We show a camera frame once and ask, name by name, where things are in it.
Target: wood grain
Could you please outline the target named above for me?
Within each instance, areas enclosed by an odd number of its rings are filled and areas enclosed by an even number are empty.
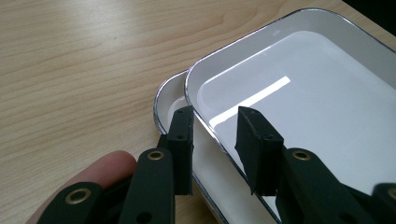
[[[22,223],[68,178],[114,150],[155,147],[160,84],[302,7],[335,11],[396,49],[340,0],[2,1],[0,223]],[[199,194],[177,223],[215,223]]]

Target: human hand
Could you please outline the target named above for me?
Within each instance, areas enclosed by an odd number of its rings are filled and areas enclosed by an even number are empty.
[[[92,182],[107,189],[117,182],[131,176],[136,167],[136,159],[126,151],[111,152],[95,161],[85,170],[72,177],[59,189],[57,189],[29,218],[28,224],[35,224],[49,203],[62,190],[78,182]]]

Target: black plastic part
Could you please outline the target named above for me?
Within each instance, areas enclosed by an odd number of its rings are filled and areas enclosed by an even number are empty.
[[[173,159],[169,150],[154,148],[140,155],[119,223],[175,223]]]
[[[98,223],[100,217],[97,215],[101,214],[101,201],[102,188],[98,184],[74,184],[56,195],[37,223]]]
[[[120,212],[130,184],[131,177],[128,177],[109,189],[105,189],[102,200],[103,215],[100,223],[115,224],[119,222]]]
[[[175,111],[167,135],[167,149],[174,160],[176,195],[192,194],[193,116],[192,106]]]
[[[344,187],[349,191],[350,194],[352,194],[353,198],[361,205],[364,210],[367,212],[371,211],[371,199],[372,197],[370,195],[367,195],[361,191],[358,191],[356,189],[353,189],[352,187],[348,185],[344,185]]]
[[[276,208],[282,219],[282,224],[303,224],[304,213],[301,210],[288,181],[281,176],[276,195]]]
[[[378,223],[394,224],[396,222],[396,184],[376,185],[371,200],[372,213]]]
[[[396,8],[392,0],[343,0],[361,14],[396,35]]]
[[[168,148],[168,134],[161,134],[157,147]]]
[[[275,196],[283,137],[257,110],[239,106],[235,149],[244,165],[251,193]]]
[[[283,154],[283,174],[304,213],[305,224],[375,223],[318,156],[301,148]]]

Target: aluminum tray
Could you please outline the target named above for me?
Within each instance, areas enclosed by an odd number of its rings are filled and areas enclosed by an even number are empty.
[[[173,114],[187,105],[183,85],[187,72],[166,80],[154,101],[154,120],[160,133],[167,133]],[[193,179],[212,213],[222,223],[275,223],[245,180],[233,168],[199,121],[194,122]]]
[[[286,147],[315,152],[371,194],[396,182],[396,53],[327,10],[296,11],[197,62],[185,95],[242,176],[239,105],[261,111]],[[261,198],[275,211],[274,198]]]

